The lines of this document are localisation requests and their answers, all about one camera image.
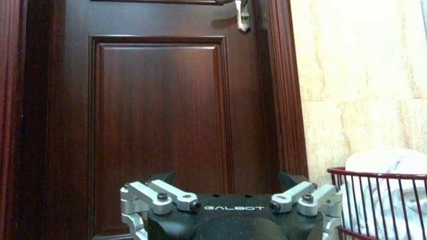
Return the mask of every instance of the hex bolt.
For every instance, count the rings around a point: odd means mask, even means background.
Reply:
[[[158,200],[158,202],[166,201],[168,200],[168,194],[165,192],[160,192],[157,194],[157,200]]]
[[[196,214],[198,211],[200,211],[200,208],[201,208],[201,204],[197,200],[192,201],[189,203],[189,211]]]
[[[276,214],[280,211],[280,205],[276,202],[270,202],[269,209],[270,209],[272,213]]]
[[[310,194],[304,194],[304,195],[301,196],[301,200],[302,200],[305,203],[312,204],[313,201],[314,201],[313,195],[310,195]]]

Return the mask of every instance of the door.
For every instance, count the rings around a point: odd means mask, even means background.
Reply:
[[[212,0],[52,1],[46,239],[125,233],[118,189],[156,173],[272,192],[253,20]]]

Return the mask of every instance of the door molding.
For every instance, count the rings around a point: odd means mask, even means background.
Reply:
[[[14,178],[21,124],[22,1],[0,1],[0,239],[13,239]]]
[[[308,177],[290,0],[269,1],[268,34],[280,169]]]
[[[269,60],[276,119],[277,155],[280,170],[306,176],[306,152],[301,97],[296,65],[290,0],[269,0]],[[13,203],[25,194],[18,192],[18,144],[25,55],[26,0],[0,1],[0,239],[12,239],[20,213]]]

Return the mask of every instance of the lever handle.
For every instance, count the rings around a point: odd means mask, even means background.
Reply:
[[[249,15],[249,1],[248,0],[214,0],[216,4],[224,5],[234,2],[237,11],[237,28],[241,32],[250,31],[250,15]]]

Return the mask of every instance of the marble wall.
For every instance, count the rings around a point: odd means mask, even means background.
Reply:
[[[380,146],[427,154],[420,0],[290,0],[309,179]]]

